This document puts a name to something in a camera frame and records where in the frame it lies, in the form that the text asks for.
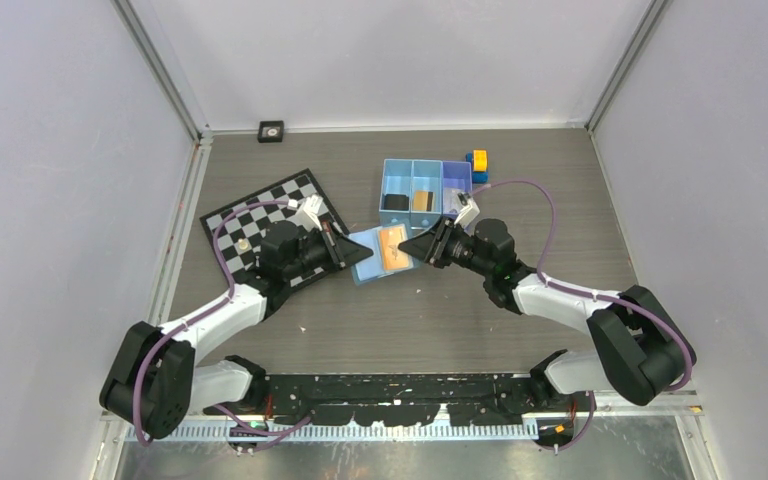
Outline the orange credit card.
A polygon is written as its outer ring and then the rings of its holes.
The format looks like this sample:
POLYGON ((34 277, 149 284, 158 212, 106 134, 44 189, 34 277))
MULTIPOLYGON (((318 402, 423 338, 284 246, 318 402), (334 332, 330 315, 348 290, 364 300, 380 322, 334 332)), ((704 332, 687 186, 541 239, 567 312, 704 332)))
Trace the orange credit card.
POLYGON ((380 256, 385 273, 395 273, 413 266, 412 258, 398 250, 398 245, 407 239, 407 230, 403 225, 383 227, 378 231, 380 256))

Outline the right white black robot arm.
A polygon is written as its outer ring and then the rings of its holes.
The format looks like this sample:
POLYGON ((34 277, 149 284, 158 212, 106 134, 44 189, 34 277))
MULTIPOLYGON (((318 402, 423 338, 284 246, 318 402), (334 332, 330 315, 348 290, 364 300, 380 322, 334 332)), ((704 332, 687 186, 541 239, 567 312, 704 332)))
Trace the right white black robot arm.
POLYGON ((690 379, 695 352, 650 290, 593 290, 551 278, 517 257, 501 220, 481 220, 467 232, 443 217, 398 248, 435 268, 457 265, 480 275, 501 309, 588 336, 592 350, 560 350, 530 370, 532 400, 544 410, 558 409, 573 393, 596 390, 645 406, 690 379))

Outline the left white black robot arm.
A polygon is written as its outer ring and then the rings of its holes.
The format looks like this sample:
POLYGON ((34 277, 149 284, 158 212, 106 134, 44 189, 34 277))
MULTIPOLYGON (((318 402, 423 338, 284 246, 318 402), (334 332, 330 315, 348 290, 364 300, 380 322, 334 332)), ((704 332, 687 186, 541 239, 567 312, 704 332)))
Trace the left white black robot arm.
POLYGON ((177 320, 128 329, 102 385, 101 407, 130 422, 142 443, 167 437, 188 413, 216 404, 258 412, 267 398, 262 367, 238 356, 207 367, 201 360, 274 314, 291 295, 292 280, 344 270, 372 255, 327 222, 311 230, 273 224, 243 282, 177 320))

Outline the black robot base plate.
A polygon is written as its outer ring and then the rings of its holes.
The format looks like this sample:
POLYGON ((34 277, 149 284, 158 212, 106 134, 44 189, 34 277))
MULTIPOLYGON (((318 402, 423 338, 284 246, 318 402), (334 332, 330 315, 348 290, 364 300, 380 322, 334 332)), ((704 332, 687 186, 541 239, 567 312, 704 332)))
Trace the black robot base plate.
POLYGON ((542 381, 511 373, 271 374, 224 406, 238 417, 286 426, 309 419, 317 426, 408 427, 448 417, 462 427, 514 425, 544 412, 569 420, 587 413, 590 402, 583 393, 553 393, 542 381))

